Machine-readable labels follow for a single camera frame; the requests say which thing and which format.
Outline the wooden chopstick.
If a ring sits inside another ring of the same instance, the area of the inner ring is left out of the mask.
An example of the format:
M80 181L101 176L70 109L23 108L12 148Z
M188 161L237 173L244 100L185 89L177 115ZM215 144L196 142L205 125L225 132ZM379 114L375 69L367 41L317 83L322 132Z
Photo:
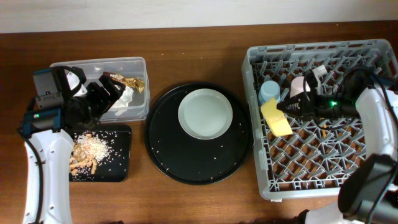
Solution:
M323 125L320 127L322 129L322 138L325 138L327 133L325 128L327 128L326 123L323 123Z

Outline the food scraps pile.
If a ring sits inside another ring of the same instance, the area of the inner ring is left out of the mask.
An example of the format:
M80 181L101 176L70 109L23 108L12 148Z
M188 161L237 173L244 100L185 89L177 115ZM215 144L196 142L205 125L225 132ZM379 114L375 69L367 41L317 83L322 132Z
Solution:
M84 132L76 134L69 160L69 173L72 177L95 175L111 153L111 146L100 135Z

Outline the white napkin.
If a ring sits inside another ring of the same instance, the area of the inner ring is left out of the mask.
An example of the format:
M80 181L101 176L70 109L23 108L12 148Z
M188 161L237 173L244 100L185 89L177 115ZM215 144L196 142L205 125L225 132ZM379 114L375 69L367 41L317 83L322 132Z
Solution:
M127 111L129 103L132 101L134 90L131 87L125 87L121 97L113 104L109 109L110 112L114 112L116 116L121 116Z

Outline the yellow bowl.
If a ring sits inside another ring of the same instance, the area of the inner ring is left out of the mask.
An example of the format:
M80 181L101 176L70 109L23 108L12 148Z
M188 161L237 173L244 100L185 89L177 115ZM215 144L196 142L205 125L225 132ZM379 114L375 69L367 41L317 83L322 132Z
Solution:
M287 136L293 134L292 128L281 110L277 109L277 101L271 98L265 102L261 108L261 113L275 137Z

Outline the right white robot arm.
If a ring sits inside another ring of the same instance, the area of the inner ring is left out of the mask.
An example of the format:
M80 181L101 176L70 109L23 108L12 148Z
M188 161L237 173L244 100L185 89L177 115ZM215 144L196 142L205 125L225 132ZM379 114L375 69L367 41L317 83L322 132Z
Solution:
M331 96L317 92L313 71L303 78L303 92L277 109L302 121L360 119L366 160L340 187L338 200L305 210L302 223L397 223L397 92L369 67L348 70Z

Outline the gold snack wrapper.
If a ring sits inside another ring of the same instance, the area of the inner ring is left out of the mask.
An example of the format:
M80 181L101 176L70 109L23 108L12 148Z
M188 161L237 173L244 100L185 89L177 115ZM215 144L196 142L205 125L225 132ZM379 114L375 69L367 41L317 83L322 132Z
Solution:
M103 75L109 77L110 79L122 83L130 88L135 88L142 93L145 89L145 82L139 78L126 78L118 73L103 72Z

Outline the light grey plate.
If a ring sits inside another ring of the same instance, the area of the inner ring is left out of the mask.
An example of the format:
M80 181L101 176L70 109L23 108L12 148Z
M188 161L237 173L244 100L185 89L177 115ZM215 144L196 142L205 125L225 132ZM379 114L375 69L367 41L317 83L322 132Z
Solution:
M193 138L216 139L227 132L232 124L232 104L219 91L197 89L180 102L178 121L182 129Z

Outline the pink plastic cup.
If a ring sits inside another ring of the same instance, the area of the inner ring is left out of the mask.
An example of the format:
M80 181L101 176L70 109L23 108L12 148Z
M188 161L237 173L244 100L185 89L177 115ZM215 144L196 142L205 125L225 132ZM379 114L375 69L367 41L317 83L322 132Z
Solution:
M294 96L302 93L302 92L309 92L310 91L310 86L308 85L307 82L304 83L304 77L296 77L292 80L291 86L290 86L290 97L293 98Z

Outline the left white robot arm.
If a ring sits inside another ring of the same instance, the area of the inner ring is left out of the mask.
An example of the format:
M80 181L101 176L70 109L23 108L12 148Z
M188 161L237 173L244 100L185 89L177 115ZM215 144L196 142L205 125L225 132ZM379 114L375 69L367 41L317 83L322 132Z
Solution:
M69 177L95 175L109 146L91 130L126 86L107 73L87 83L66 65L33 74L37 94L17 130L28 157L24 223L71 223Z

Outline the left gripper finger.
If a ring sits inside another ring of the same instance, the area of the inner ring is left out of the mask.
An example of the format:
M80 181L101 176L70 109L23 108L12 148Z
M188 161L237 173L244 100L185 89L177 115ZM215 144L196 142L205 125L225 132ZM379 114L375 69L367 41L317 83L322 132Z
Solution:
M99 81L103 85L103 88L109 93L109 97L110 97L111 101L117 101L121 97L122 93L111 93L110 89L109 89L111 86L109 83L109 80L110 80L110 78L105 75L102 75L99 78Z
M125 84L123 84L119 81L110 79L109 83L111 85L109 88L111 93L123 93L126 89Z

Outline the blue plastic cup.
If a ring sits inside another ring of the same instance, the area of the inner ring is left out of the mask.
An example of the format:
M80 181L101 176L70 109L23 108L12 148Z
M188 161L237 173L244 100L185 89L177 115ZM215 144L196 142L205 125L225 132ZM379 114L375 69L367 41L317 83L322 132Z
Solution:
M262 106L264 103L268 102L271 98L274 98L277 102L280 101L280 86L277 82L273 80L268 80L264 82L258 93L259 105Z

